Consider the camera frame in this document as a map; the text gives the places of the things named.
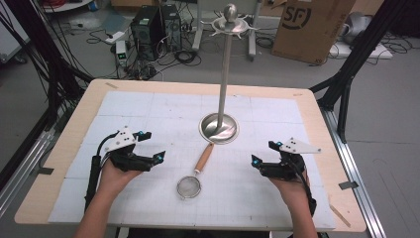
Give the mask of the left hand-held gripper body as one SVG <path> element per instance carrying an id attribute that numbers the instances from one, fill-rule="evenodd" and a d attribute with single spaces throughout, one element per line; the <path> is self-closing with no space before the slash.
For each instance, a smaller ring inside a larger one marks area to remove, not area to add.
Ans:
<path id="1" fill-rule="evenodd" d="M 148 157 L 137 156 L 134 153 L 138 141 L 133 134 L 128 127 L 118 131 L 105 148 L 106 156 L 123 172 L 149 172 L 153 165 L 147 162 Z"/>

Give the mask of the wooden handled mesh strainer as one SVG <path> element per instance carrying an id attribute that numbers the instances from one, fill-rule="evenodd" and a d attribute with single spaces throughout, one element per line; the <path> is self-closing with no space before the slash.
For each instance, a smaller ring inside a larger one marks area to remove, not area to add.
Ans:
<path id="1" fill-rule="evenodd" d="M 183 199 L 193 198 L 201 191 L 201 183 L 197 176 L 203 171 L 208 159 L 211 156 L 213 148 L 214 143 L 210 142 L 197 161 L 193 175 L 185 176 L 178 181 L 176 191 Z"/>

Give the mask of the steel utensil rack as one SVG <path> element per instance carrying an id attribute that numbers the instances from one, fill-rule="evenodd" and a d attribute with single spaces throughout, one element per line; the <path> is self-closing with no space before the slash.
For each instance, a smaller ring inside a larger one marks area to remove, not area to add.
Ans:
<path id="1" fill-rule="evenodd" d="M 215 35 L 225 37 L 219 103 L 216 113 L 210 113 L 200 120 L 199 132 L 209 143 L 224 145 L 233 142 L 240 132 L 239 122 L 233 116 L 225 113 L 233 38 L 239 38 L 242 33 L 252 30 L 253 27 L 238 16 L 237 6 L 233 3 L 228 3 L 225 6 L 223 15 L 213 20 L 211 26 Z"/>

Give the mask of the person's right hand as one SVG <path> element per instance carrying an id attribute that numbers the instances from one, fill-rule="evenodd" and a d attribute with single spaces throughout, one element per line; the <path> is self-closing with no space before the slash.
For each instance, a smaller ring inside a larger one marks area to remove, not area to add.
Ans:
<path id="1" fill-rule="evenodd" d="M 270 178 L 270 182 L 279 190 L 280 195 L 290 211 L 309 211 L 309 203 L 301 180 L 286 181 Z"/>

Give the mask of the white grid mat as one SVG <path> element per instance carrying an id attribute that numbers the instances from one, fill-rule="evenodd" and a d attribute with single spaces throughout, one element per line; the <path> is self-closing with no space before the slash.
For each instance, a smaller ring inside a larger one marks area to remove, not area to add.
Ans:
<path id="1" fill-rule="evenodd" d="M 200 120 L 218 106 L 215 95 L 111 91 L 106 94 L 64 178 L 49 217 L 51 223 L 80 221 L 91 158 L 103 153 L 106 136 L 128 127 L 151 133 L 137 144 L 138 155 L 164 152 L 162 164 L 133 179 L 114 201 L 109 221 L 123 226 L 188 229 L 288 230 L 291 220 L 278 190 L 252 167 L 253 157 L 276 163 L 271 141 L 308 136 L 294 99 L 229 96 L 226 113 L 239 123 L 231 143 L 214 148 L 203 173 L 202 189 L 181 198 L 177 182 L 192 174 L 207 146 Z"/>

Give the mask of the thin wooden stick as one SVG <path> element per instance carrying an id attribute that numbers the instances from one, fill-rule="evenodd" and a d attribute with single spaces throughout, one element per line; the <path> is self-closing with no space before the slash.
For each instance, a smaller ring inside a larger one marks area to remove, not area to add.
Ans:
<path id="1" fill-rule="evenodd" d="M 351 223 L 344 217 L 344 215 L 333 205 L 330 204 L 330 209 L 335 213 L 335 215 L 349 228 L 351 228 Z"/>

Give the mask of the small white device green light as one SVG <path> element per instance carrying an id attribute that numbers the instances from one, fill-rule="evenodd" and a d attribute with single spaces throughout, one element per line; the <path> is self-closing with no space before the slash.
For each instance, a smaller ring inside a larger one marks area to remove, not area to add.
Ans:
<path id="1" fill-rule="evenodd" d="M 117 41 L 115 44 L 115 55 L 119 65 L 127 64 L 127 46 L 125 41 Z"/>

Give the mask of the large black computer tower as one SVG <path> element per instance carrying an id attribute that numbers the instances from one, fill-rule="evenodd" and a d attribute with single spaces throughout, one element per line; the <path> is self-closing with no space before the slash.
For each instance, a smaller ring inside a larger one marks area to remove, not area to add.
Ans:
<path id="1" fill-rule="evenodd" d="M 158 58 L 158 43 L 163 39 L 163 29 L 158 6 L 143 5 L 132 20 L 131 31 L 140 57 L 145 60 Z"/>

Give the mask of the white power strip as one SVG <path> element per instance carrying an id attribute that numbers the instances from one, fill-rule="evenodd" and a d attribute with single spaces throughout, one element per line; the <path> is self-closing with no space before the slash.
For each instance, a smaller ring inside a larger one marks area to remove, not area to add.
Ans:
<path id="1" fill-rule="evenodd" d="M 105 42 L 107 44 L 114 44 L 116 41 L 118 41 L 119 39 L 121 39 L 123 36 L 125 35 L 124 32 L 116 32 L 115 34 L 111 35 L 110 37 L 108 37 Z"/>

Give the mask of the brown cardboard box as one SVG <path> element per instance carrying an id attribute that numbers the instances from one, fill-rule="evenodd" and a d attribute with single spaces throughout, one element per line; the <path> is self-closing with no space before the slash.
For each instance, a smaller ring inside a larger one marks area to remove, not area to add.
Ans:
<path id="1" fill-rule="evenodd" d="M 283 0 L 274 56 L 322 64 L 356 0 Z"/>

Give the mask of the slim black computer tower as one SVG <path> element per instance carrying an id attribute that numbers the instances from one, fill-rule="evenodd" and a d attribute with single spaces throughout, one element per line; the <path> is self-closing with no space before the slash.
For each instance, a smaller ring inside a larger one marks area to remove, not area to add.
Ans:
<path id="1" fill-rule="evenodd" d="M 174 4 L 166 4 L 160 7 L 162 24 L 166 34 L 166 46 L 170 52 L 180 51 L 182 48 L 180 17 Z"/>

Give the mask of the white metal stand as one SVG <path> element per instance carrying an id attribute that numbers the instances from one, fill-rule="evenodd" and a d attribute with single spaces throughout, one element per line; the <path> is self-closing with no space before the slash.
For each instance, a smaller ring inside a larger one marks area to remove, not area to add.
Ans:
<path id="1" fill-rule="evenodd" d="M 192 49 L 198 51 L 201 44 L 204 26 L 212 28 L 211 37 L 217 35 L 236 36 L 242 38 L 246 34 L 249 39 L 248 53 L 251 60 L 256 56 L 256 20 L 260 14 L 262 0 L 197 0 L 197 29 L 195 32 Z M 203 21 L 204 11 L 216 11 L 220 17 L 211 21 Z"/>

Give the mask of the grey round device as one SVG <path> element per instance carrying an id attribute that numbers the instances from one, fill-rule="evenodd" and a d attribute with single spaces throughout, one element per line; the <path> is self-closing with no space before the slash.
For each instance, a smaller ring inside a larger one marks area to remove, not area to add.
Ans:
<path id="1" fill-rule="evenodd" d="M 342 30 L 342 38 L 345 43 L 351 45 L 356 38 L 362 34 L 371 22 L 371 16 L 365 15 L 361 12 L 351 13 Z"/>

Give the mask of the aluminium rail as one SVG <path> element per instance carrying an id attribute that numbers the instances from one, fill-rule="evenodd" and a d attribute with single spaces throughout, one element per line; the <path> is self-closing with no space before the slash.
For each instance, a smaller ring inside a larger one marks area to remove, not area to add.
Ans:
<path id="1" fill-rule="evenodd" d="M 47 154 L 56 136 L 56 130 L 43 131 L 30 140 L 27 150 L 22 154 L 22 161 L 17 166 L 5 186 L 0 189 L 0 219 L 23 187 L 39 161 Z"/>
<path id="2" fill-rule="evenodd" d="M 322 109 L 321 113 L 324 117 L 327 128 L 329 129 L 348 181 L 356 181 L 359 185 L 357 188 L 350 188 L 350 190 L 355 195 L 359 209 L 367 226 L 369 237 L 386 238 L 386 234 L 368 195 L 368 191 L 354 160 L 351 149 L 346 142 L 342 141 L 339 133 L 337 132 L 338 119 L 333 111 L 326 111 Z"/>

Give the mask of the black metal frame stand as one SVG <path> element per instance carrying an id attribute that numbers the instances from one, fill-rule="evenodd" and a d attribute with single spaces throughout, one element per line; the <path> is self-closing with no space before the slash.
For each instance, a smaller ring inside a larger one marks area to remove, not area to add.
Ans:
<path id="1" fill-rule="evenodd" d="M 384 0 L 338 72 L 310 87 L 313 93 L 322 89 L 326 90 L 324 95 L 317 100 L 319 107 L 323 110 L 332 111 L 336 102 L 340 101 L 336 132 L 342 143 L 347 143 L 347 114 L 351 87 L 355 76 L 385 33 L 414 2 L 415 0 Z"/>

